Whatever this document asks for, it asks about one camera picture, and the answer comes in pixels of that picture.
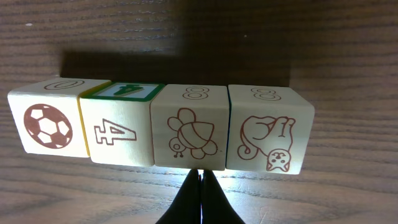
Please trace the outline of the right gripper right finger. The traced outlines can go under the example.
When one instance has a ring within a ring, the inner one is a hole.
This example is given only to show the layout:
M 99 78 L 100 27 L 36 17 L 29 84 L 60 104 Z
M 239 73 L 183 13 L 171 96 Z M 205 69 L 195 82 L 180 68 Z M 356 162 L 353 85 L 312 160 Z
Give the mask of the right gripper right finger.
M 211 170 L 203 171 L 201 181 L 202 224 L 244 224 L 234 211 Z

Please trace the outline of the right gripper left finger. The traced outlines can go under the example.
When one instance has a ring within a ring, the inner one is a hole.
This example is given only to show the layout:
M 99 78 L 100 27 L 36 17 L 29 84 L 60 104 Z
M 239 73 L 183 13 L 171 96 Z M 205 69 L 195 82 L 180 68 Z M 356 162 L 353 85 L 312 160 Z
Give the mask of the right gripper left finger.
M 191 169 L 167 211 L 156 224 L 200 224 L 201 177 L 196 169 Z

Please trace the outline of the white block red edge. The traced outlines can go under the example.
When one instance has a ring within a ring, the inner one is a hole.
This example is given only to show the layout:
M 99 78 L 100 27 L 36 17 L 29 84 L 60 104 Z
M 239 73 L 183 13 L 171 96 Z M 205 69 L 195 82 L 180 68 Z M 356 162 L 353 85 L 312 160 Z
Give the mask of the white block red edge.
M 224 170 L 229 128 L 226 86 L 166 85 L 150 104 L 155 165 Z

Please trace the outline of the white block dragonfly picture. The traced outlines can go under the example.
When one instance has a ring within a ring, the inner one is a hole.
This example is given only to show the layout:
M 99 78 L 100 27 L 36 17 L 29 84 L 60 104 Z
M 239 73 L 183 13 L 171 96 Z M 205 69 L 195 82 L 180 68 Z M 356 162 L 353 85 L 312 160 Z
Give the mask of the white block dragonfly picture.
M 289 87 L 229 85 L 226 168 L 300 173 L 314 106 Z

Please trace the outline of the green edged alphabet block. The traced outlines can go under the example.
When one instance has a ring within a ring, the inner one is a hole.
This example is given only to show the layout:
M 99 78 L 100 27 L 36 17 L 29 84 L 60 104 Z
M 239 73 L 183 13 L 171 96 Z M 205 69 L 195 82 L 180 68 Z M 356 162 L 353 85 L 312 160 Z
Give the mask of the green edged alphabet block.
M 160 83 L 111 82 L 80 98 L 91 160 L 100 164 L 154 165 L 150 104 Z

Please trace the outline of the white block soccer ball picture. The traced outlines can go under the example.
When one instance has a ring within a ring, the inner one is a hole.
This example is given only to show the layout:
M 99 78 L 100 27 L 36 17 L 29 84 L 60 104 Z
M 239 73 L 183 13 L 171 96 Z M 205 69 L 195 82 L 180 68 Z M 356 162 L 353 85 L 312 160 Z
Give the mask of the white block soccer ball picture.
M 79 99 L 109 82 L 55 78 L 11 90 L 7 99 L 25 151 L 89 157 Z

